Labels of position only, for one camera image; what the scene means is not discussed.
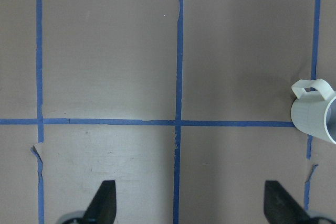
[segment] blue tape line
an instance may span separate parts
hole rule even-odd
[[[309,209],[309,192],[310,192],[310,181],[311,181],[311,178],[313,176],[313,173],[316,169],[316,167],[318,167],[319,165],[313,165],[312,169],[311,169],[311,172],[310,172],[310,175],[308,177],[308,180],[305,182],[305,191],[304,191],[304,203],[303,203],[303,207],[305,209],[305,211],[307,211]]]
[[[180,6],[177,21],[177,66],[176,66],[176,127],[174,156],[174,199],[173,223],[179,224],[180,208],[180,159],[181,159],[181,122],[182,122],[182,76],[183,76],[183,0],[178,0]]]
[[[273,121],[187,121],[183,120],[182,126],[227,126],[227,127],[294,127],[292,122]]]
[[[133,119],[68,119],[50,118],[44,119],[44,124],[107,124],[107,125],[153,125],[174,126],[174,120],[133,120]]]
[[[318,48],[319,48],[319,29],[320,29],[320,8],[321,0],[315,0],[314,7],[314,29],[313,29],[313,49],[312,49],[312,60],[311,60],[311,80],[317,78],[317,59],[318,59]]]
[[[43,81],[42,81],[42,0],[36,0],[36,93],[37,93],[37,139],[44,141],[42,115]],[[43,163],[38,159],[38,223],[44,224],[44,186],[42,177]]]
[[[36,90],[37,90],[37,124],[38,142],[43,142],[43,77],[42,77],[42,0],[36,0]]]
[[[37,124],[37,119],[0,119],[0,125]]]
[[[307,139],[307,153],[306,153],[306,158],[310,159],[311,158],[311,145],[313,142],[313,137],[311,135],[308,135]]]
[[[43,170],[43,162],[36,151],[35,147],[32,147],[31,152],[36,156],[37,158],[37,175],[38,175],[38,188],[37,188],[37,201],[38,201],[38,223],[44,224],[44,186],[43,186],[43,176],[42,176],[42,170]]]
[[[181,126],[175,127],[173,223],[179,224]]]
[[[107,125],[158,125],[158,126],[206,126],[206,127],[294,127],[292,122],[276,121],[189,121],[189,120],[137,120],[137,119],[81,119],[44,118],[44,124],[107,124]]]

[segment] white mug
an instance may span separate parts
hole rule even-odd
[[[316,91],[307,92],[306,88]],[[324,80],[299,80],[292,90],[297,99],[291,109],[293,124],[300,131],[336,144],[336,92]]]

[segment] gray surface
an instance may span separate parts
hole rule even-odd
[[[336,0],[321,0],[319,58],[317,77],[336,89]]]
[[[174,127],[49,125],[39,153],[45,223],[85,210],[100,183],[111,179],[115,223],[172,223]]]
[[[0,126],[1,223],[38,223],[36,137],[35,125]]]
[[[43,4],[46,118],[175,118],[177,0]]]
[[[36,0],[0,0],[0,118],[36,117]]]
[[[184,0],[183,119],[290,121],[290,87],[310,79],[313,4]]]
[[[292,128],[184,127],[180,223],[266,224],[267,179],[303,205],[306,143]]]
[[[336,220],[336,145],[314,138],[312,145],[313,164],[318,164],[310,187],[309,209],[323,213]]]

